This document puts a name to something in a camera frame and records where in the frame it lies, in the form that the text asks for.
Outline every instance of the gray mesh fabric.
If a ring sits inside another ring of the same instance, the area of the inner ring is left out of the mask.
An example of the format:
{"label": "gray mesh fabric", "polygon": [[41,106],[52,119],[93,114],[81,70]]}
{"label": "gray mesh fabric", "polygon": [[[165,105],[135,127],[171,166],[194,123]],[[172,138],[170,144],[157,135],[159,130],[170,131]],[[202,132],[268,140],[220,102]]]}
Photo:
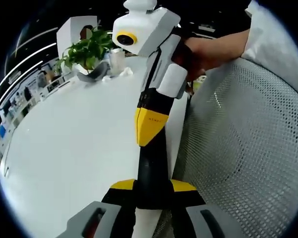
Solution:
{"label": "gray mesh fabric", "polygon": [[244,59],[213,70],[192,98],[173,177],[246,236],[280,237],[298,211],[297,92]]}
{"label": "gray mesh fabric", "polygon": [[170,211],[162,211],[158,224],[154,230],[153,238],[174,238],[171,217]]}

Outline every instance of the person's arm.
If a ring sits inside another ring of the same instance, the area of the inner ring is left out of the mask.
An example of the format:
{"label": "person's arm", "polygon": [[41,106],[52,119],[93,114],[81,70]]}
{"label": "person's arm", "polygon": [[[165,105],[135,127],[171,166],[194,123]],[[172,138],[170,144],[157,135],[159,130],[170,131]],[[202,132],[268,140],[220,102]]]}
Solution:
{"label": "person's arm", "polygon": [[217,39],[189,38],[185,44],[196,57],[195,70],[201,73],[240,57],[244,52],[248,34],[249,30],[246,30]]}

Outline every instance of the white wall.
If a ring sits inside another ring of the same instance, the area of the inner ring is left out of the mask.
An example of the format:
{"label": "white wall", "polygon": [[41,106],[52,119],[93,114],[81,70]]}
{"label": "white wall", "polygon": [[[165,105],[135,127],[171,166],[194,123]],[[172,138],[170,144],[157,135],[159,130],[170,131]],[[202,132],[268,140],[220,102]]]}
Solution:
{"label": "white wall", "polygon": [[[97,26],[97,16],[75,16],[70,17],[63,26],[56,33],[56,42],[58,47],[59,58],[62,54],[67,54],[66,49],[70,47],[73,43],[77,43],[80,40],[80,32],[82,28],[86,25],[91,25],[93,27]],[[62,73],[66,74],[71,72],[71,70],[62,64]],[[76,68],[78,71],[86,74],[87,71],[83,68]],[[68,75],[65,80],[73,77],[73,75]]]}

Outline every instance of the white sleeve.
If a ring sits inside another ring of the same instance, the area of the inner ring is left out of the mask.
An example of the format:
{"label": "white sleeve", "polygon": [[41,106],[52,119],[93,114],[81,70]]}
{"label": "white sleeve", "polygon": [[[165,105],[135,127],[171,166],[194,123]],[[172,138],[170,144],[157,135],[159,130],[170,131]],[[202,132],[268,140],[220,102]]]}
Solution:
{"label": "white sleeve", "polygon": [[242,57],[263,66],[298,91],[298,48],[277,18],[252,1],[251,27]]}

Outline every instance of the yellow panel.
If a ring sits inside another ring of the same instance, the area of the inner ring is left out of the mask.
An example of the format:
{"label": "yellow panel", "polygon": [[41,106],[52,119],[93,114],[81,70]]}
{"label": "yellow panel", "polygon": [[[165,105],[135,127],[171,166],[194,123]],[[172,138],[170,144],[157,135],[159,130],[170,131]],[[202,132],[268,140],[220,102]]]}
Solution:
{"label": "yellow panel", "polygon": [[114,183],[110,188],[133,190],[134,181],[134,179],[119,181]]}
{"label": "yellow panel", "polygon": [[187,182],[182,182],[178,180],[171,179],[173,190],[175,192],[185,192],[185,191],[194,191],[197,190],[194,186]]}
{"label": "yellow panel", "polygon": [[137,108],[136,134],[137,143],[146,146],[164,127],[169,116],[146,108]]}

